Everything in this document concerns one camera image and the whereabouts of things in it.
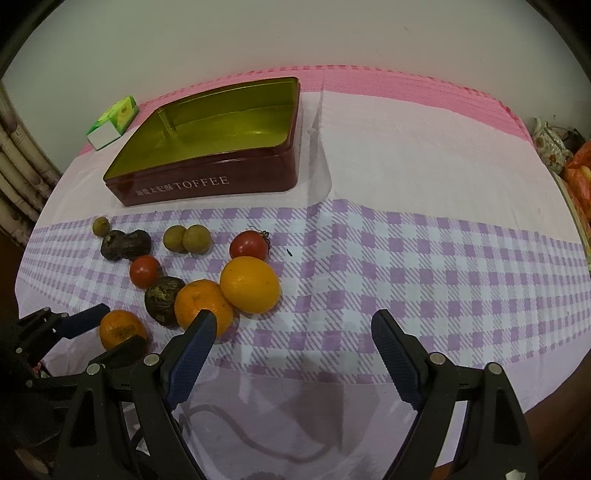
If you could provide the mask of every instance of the curtain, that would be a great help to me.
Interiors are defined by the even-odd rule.
[[[59,180],[0,86],[0,231],[25,246]]]

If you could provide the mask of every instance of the white wall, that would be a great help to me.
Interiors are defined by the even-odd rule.
[[[591,131],[591,84],[525,0],[66,0],[3,83],[64,170],[125,95],[143,102],[229,73],[325,63],[439,77],[524,119]]]

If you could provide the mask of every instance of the cherry tomato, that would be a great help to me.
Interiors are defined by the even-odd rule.
[[[131,283],[143,290],[154,285],[161,273],[160,263],[150,255],[136,258],[129,267]]]
[[[269,256],[269,232],[246,230],[239,233],[230,244],[230,257],[255,257],[265,261]]]

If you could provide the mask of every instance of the purple checkered pattern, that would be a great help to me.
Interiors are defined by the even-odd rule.
[[[99,253],[93,219],[34,231],[20,279],[68,311],[98,302],[132,310],[159,351],[179,330],[152,321],[129,264]],[[581,245],[483,223],[379,212],[348,202],[307,208],[174,210],[112,218],[114,228],[150,232],[167,274],[217,280],[238,232],[271,233],[269,263],[282,299],[260,316],[240,315],[211,364],[262,375],[346,383],[388,382],[370,334],[387,308],[428,351],[481,367],[543,354],[589,330],[591,281]],[[201,223],[206,256],[172,254],[171,225]]]

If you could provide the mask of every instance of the small green box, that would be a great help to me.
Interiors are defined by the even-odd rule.
[[[95,150],[100,150],[120,138],[138,112],[134,98],[125,97],[99,117],[86,133],[86,138]]]

